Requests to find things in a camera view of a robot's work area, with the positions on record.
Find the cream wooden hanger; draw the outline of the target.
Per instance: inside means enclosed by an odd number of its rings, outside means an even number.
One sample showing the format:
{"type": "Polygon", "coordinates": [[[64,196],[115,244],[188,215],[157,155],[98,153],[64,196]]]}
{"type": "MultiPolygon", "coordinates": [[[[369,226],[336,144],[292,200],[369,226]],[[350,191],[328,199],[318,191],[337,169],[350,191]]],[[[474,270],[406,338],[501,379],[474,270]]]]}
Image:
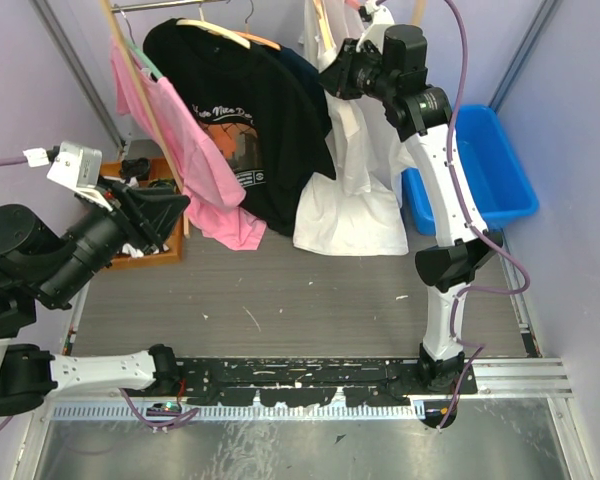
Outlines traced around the cream wooden hanger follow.
{"type": "Polygon", "coordinates": [[[334,47],[334,40],[324,9],[324,2],[322,0],[312,0],[312,4],[316,13],[318,27],[322,41],[324,43],[324,48],[326,50],[330,50],[334,47]]]}

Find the white t-shirt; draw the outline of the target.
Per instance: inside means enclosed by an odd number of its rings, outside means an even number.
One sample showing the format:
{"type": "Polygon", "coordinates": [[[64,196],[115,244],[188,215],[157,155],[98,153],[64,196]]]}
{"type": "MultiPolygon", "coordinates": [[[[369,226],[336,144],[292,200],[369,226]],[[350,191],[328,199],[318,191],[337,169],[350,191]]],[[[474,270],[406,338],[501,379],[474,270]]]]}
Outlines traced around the white t-shirt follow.
{"type": "MultiPolygon", "coordinates": [[[[357,8],[344,7],[343,38],[358,39],[365,26],[357,8]]],[[[385,118],[385,110],[380,101],[364,97],[356,101],[362,111],[367,131],[371,140],[375,160],[371,161],[371,173],[389,190],[391,190],[401,207],[403,204],[402,173],[415,166],[411,155],[399,141],[398,134],[385,118]]]]}
{"type": "Polygon", "coordinates": [[[325,142],[336,177],[312,175],[296,213],[293,244],[327,256],[402,256],[408,240],[394,193],[371,173],[375,160],[357,100],[324,92],[331,130],[325,142]]]}

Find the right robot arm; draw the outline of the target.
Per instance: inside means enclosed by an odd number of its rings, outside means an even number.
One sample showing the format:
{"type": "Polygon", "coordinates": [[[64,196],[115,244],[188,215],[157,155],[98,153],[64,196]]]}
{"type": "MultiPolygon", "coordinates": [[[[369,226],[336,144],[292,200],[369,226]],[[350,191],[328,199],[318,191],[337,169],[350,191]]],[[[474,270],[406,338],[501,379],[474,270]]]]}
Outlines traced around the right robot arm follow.
{"type": "Polygon", "coordinates": [[[432,209],[436,246],[415,255],[427,287],[428,319],[419,347],[420,385],[439,394],[465,368],[461,325],[477,271],[502,244],[479,214],[464,174],[446,93],[427,82],[427,41],[412,25],[372,25],[347,38],[320,83],[341,100],[378,100],[418,169],[432,209]]]}

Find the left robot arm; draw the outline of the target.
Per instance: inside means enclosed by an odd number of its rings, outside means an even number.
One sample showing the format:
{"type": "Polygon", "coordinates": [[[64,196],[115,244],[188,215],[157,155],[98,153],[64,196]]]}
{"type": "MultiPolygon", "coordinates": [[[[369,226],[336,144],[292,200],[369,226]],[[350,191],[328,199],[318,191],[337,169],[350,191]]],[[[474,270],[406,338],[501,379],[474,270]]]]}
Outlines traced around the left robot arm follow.
{"type": "Polygon", "coordinates": [[[0,206],[0,417],[34,410],[61,392],[113,388],[168,396],[179,387],[175,354],[163,344],[78,358],[15,341],[40,308],[72,310],[75,297],[124,245],[162,250],[190,203],[169,187],[131,188],[105,178],[95,191],[101,198],[84,198],[84,216],[63,235],[25,205],[0,206]]]}

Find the navy blue t-shirt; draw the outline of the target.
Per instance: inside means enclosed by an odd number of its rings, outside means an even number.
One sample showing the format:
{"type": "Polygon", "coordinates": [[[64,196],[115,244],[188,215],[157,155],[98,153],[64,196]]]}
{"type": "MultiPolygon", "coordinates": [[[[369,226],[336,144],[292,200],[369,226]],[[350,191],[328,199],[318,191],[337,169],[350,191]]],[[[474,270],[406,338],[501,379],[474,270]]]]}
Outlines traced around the navy blue t-shirt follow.
{"type": "Polygon", "coordinates": [[[274,57],[296,78],[307,94],[319,97],[324,89],[319,83],[318,70],[294,50],[281,47],[273,50],[274,57]]]}

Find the pink t-shirt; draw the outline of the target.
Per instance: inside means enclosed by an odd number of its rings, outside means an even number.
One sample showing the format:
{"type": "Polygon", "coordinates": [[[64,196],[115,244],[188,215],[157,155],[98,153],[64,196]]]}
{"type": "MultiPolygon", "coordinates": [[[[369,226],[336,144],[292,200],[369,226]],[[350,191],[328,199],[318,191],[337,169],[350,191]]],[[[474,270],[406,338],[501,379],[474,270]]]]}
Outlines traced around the pink t-shirt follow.
{"type": "Polygon", "coordinates": [[[190,223],[203,236],[231,250],[256,250],[266,223],[240,207],[246,190],[214,141],[167,78],[151,78],[141,63],[136,64],[134,71],[142,81],[148,104],[182,179],[184,194],[190,199],[185,210],[190,223]]]}

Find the white hanging t-shirt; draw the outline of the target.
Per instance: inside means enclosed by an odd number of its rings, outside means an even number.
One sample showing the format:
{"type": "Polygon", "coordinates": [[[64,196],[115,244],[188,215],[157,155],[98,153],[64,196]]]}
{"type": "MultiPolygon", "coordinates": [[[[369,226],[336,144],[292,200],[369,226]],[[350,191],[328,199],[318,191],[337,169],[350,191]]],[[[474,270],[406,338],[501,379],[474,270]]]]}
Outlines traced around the white hanging t-shirt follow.
{"type": "MultiPolygon", "coordinates": [[[[343,38],[358,39],[365,26],[357,8],[344,7],[343,38]]],[[[380,101],[364,97],[356,101],[362,111],[367,131],[371,140],[375,160],[371,161],[371,173],[389,190],[391,190],[401,207],[403,204],[402,173],[415,166],[411,155],[399,141],[398,134],[385,118],[385,110],[380,101]]]]}

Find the black printed t-shirt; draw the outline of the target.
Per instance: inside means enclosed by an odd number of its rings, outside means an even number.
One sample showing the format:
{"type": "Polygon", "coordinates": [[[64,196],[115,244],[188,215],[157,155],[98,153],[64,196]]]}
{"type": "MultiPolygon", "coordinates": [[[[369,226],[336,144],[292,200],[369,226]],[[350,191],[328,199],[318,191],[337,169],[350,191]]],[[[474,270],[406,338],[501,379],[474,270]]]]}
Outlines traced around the black printed t-shirt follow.
{"type": "Polygon", "coordinates": [[[245,189],[243,209],[290,237],[311,176],[335,179],[304,89],[267,49],[177,19],[153,27],[144,54],[168,78],[245,189]]]}

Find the wooden hanger under navy shirt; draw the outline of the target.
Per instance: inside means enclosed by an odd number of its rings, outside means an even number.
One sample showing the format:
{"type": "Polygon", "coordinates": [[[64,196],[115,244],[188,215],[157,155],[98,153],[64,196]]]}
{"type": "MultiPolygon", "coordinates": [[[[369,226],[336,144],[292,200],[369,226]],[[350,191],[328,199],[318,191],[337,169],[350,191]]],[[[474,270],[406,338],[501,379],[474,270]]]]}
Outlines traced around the wooden hanger under navy shirt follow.
{"type": "Polygon", "coordinates": [[[237,34],[238,36],[240,36],[246,40],[250,40],[261,46],[265,46],[265,47],[268,47],[270,49],[280,52],[282,49],[280,44],[278,44],[272,40],[269,40],[267,38],[255,35],[250,31],[249,21],[254,13],[255,13],[255,4],[254,4],[253,0],[250,0],[249,1],[249,12],[246,15],[246,17],[244,18],[242,30],[233,30],[233,33],[237,34]]]}

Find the wooden hanger under black shirt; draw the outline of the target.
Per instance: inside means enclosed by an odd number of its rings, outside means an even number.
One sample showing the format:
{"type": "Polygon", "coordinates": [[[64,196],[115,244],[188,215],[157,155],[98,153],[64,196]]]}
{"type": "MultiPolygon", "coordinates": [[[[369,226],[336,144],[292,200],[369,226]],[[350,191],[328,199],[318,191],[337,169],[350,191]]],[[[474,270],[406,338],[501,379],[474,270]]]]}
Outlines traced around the wooden hanger under black shirt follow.
{"type": "Polygon", "coordinates": [[[230,40],[245,49],[251,48],[250,42],[235,31],[205,21],[203,13],[200,13],[199,19],[180,19],[177,21],[177,25],[180,27],[195,27],[208,33],[230,40]]]}

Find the green hanger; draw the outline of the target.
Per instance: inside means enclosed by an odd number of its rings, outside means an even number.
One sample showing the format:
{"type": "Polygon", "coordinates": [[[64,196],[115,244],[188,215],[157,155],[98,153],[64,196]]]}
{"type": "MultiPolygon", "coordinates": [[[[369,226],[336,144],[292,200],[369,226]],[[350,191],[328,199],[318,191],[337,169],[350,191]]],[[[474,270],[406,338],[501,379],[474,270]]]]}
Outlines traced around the green hanger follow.
{"type": "Polygon", "coordinates": [[[154,81],[160,80],[163,77],[162,73],[155,66],[155,64],[144,54],[142,49],[136,44],[135,38],[133,35],[133,29],[131,27],[131,24],[128,20],[128,17],[126,15],[125,11],[117,4],[115,4],[115,7],[118,8],[118,13],[124,19],[124,22],[127,27],[128,35],[127,35],[127,39],[126,39],[126,44],[127,44],[128,48],[131,50],[131,52],[134,54],[136,59],[140,62],[142,71],[147,73],[152,80],[154,80],[154,81]]]}

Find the green black belt roll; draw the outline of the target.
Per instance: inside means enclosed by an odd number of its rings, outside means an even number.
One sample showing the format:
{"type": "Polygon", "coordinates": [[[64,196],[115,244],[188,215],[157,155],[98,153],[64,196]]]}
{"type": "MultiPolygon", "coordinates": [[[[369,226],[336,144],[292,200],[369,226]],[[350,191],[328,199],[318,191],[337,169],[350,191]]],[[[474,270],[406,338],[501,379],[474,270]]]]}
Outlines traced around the green black belt roll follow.
{"type": "Polygon", "coordinates": [[[171,191],[177,190],[177,185],[174,179],[155,179],[148,185],[149,188],[168,188],[171,191]]]}

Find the black white striped cloth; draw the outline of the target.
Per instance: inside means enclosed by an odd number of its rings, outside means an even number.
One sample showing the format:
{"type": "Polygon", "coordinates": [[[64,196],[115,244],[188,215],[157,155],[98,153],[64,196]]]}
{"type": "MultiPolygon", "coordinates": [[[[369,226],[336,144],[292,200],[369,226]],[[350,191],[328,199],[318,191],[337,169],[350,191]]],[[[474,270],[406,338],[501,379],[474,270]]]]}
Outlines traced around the black white striped cloth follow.
{"type": "Polygon", "coordinates": [[[170,251],[170,248],[167,244],[164,244],[162,248],[152,247],[148,253],[145,253],[143,250],[132,246],[130,243],[125,243],[119,254],[122,256],[130,257],[132,259],[143,258],[151,255],[159,255],[162,253],[167,253],[170,251]]]}

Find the blue plastic bin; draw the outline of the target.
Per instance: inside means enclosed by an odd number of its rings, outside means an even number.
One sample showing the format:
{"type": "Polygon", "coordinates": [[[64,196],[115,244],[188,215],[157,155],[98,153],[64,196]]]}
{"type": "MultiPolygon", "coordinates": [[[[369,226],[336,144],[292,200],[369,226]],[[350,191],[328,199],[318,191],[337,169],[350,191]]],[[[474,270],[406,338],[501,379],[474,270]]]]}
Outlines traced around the blue plastic bin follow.
{"type": "Polygon", "coordinates": [[[456,137],[474,202],[489,229],[503,229],[536,213],[534,189],[492,109],[462,106],[456,137]]]}

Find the wooden clothes rack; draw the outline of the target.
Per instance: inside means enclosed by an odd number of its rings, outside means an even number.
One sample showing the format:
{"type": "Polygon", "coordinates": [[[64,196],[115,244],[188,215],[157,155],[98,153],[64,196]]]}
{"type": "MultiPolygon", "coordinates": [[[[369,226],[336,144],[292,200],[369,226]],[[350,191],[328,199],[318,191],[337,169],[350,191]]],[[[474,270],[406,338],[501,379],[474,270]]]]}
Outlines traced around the wooden clothes rack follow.
{"type": "MultiPolygon", "coordinates": [[[[140,106],[142,107],[142,111],[144,112],[148,125],[151,127],[148,130],[148,133],[153,133],[154,136],[152,139],[158,144],[161,148],[162,153],[164,154],[165,161],[171,173],[171,178],[173,178],[177,185],[177,190],[182,191],[183,189],[183,180],[178,170],[177,162],[175,162],[172,152],[170,151],[169,145],[166,143],[164,132],[162,131],[159,123],[156,120],[155,111],[152,108],[152,105],[149,101],[149,97],[147,96],[146,85],[143,83],[145,77],[141,75],[142,69],[136,66],[136,57],[131,52],[126,44],[126,37],[122,34],[119,26],[119,22],[115,18],[115,13],[118,13],[118,8],[113,8],[109,1],[99,1],[102,11],[105,14],[107,22],[109,24],[110,30],[112,32],[113,45],[115,47],[115,51],[119,53],[121,68],[116,70],[116,72],[120,73],[122,71],[126,72],[128,75],[131,87],[127,90],[134,91],[135,95],[138,97],[138,101],[140,106]]],[[[139,4],[135,6],[125,6],[121,7],[125,12],[126,11],[135,11],[135,10],[150,10],[157,8],[167,8],[167,7],[175,7],[182,6],[185,4],[192,3],[205,3],[206,1],[170,1],[163,3],[155,3],[155,4],[139,4]]],[[[341,3],[354,6],[354,8],[359,8],[362,4],[359,1],[340,1],[341,3]]],[[[411,20],[409,23],[415,26],[420,26],[422,21],[422,17],[426,10],[427,1],[414,1],[414,7],[412,10],[411,20]]]]}

